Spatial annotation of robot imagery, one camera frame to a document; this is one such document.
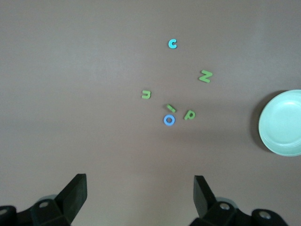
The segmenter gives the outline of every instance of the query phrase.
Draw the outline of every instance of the gray background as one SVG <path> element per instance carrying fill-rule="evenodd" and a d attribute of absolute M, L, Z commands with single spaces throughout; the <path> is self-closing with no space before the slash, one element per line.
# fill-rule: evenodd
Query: gray background
<path fill-rule="evenodd" d="M 2 0 L 0 204 L 22 211 L 86 173 L 72 225 L 186 226 L 203 175 L 246 214 L 300 225 L 301 156 L 257 133 L 264 105 L 300 89 L 300 39 L 299 0 Z"/>

